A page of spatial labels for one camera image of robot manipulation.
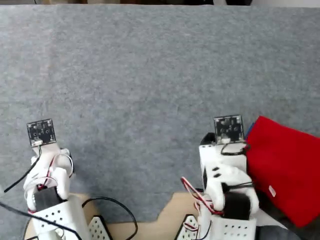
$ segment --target circuit board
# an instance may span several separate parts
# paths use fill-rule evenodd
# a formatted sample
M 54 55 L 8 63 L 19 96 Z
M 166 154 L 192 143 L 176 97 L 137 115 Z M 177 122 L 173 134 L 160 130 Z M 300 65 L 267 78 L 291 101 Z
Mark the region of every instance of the circuit board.
M 31 147 L 53 144 L 56 142 L 52 119 L 34 121 L 26 125 Z
M 245 139 L 241 115 L 219 116 L 213 119 L 215 128 L 215 143 L 239 143 Z

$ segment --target red fabric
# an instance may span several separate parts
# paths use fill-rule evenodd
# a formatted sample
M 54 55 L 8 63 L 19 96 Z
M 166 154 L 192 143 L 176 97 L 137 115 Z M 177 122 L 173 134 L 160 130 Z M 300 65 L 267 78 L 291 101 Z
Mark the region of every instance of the red fabric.
M 248 172 L 256 187 L 297 227 L 310 223 L 320 214 L 320 138 L 260 116 L 247 141 Z

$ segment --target wooden base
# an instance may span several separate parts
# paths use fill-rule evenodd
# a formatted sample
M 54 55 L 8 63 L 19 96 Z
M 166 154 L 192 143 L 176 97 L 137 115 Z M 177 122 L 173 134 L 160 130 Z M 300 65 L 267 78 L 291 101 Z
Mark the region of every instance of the wooden base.
M 84 202 L 88 196 L 78 195 Z M 194 199 L 187 192 L 176 192 L 172 199 L 164 207 L 159 217 L 154 222 L 139 222 L 138 233 L 135 240 L 173 240 L 180 228 L 186 214 L 197 215 L 194 209 Z M 90 223 L 94 215 L 99 212 L 92 202 L 89 202 L 84 208 L 86 222 Z M 107 227 L 114 240 L 123 240 L 129 237 L 135 230 L 132 222 L 107 224 Z M 32 223 L 29 224 L 26 231 L 26 239 L 35 235 Z

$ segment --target white plastic bracket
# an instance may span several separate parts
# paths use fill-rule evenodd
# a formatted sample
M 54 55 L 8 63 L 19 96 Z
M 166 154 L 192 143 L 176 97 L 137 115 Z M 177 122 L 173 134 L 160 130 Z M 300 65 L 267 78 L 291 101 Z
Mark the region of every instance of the white plastic bracket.
M 181 224 L 180 230 L 175 237 L 175 240 L 195 240 L 195 239 L 197 239 L 198 230 L 190 231 L 189 229 L 184 227 L 184 223 L 187 223 L 196 229 L 198 229 L 198 227 L 199 227 L 197 219 L 194 215 L 191 215 L 191 214 L 186 215 L 182 224 Z
M 81 202 L 75 195 L 71 195 L 66 202 L 38 211 L 34 213 L 34 215 L 73 229 L 84 240 L 91 239 Z M 56 230 L 58 228 L 56 226 L 37 219 L 32 219 L 32 221 L 39 240 L 57 239 Z M 66 230 L 64 231 L 63 237 L 66 240 L 78 240 L 76 235 Z
M 227 219 L 211 216 L 211 231 L 208 240 L 255 240 L 257 220 Z
M 94 216 L 88 225 L 91 240 L 112 240 L 108 229 L 99 216 Z

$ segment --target gray carpet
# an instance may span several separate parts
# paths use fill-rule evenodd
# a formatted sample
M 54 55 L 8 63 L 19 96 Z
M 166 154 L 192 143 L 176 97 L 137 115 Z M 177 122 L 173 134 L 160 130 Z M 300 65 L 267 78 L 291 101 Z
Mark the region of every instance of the gray carpet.
M 306 8 L 0 6 L 1 185 L 30 164 L 26 122 L 53 118 L 75 160 L 72 191 L 155 220 L 184 190 L 180 176 L 200 186 L 213 116 L 242 114 L 247 129 L 265 115 L 320 135 L 319 23 Z M 26 209 L 22 185 L 3 201 Z M 20 239 L 26 219 L 0 216 L 0 238 Z

